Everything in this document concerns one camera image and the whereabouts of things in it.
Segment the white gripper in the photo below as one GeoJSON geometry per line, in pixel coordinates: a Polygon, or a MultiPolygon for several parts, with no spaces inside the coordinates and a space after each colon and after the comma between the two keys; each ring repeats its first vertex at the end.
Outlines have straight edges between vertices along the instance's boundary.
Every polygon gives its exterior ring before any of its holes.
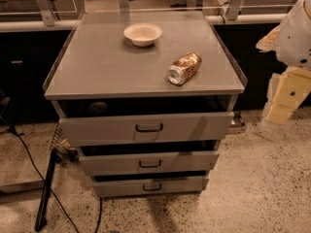
{"type": "MultiPolygon", "coordinates": [[[[279,32],[280,27],[274,27],[256,43],[256,48],[262,52],[276,50],[279,32]]],[[[262,121],[273,125],[285,124],[310,92],[310,69],[289,66],[282,75],[273,73],[268,83],[262,121]]]]}

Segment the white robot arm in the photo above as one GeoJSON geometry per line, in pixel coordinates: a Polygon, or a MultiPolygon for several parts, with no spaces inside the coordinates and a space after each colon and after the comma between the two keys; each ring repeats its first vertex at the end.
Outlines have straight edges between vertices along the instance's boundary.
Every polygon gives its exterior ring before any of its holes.
{"type": "Polygon", "coordinates": [[[266,125],[283,125],[311,93],[311,0],[297,0],[256,48],[273,50],[277,60],[287,65],[269,81],[262,119],[266,125]]]}

